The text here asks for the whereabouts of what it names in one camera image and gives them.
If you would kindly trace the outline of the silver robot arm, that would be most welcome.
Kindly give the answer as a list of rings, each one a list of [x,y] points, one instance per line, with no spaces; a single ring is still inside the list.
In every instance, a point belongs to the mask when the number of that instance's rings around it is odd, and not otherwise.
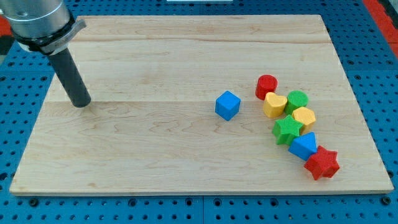
[[[86,27],[63,0],[1,0],[1,15],[19,45],[28,52],[55,55]]]

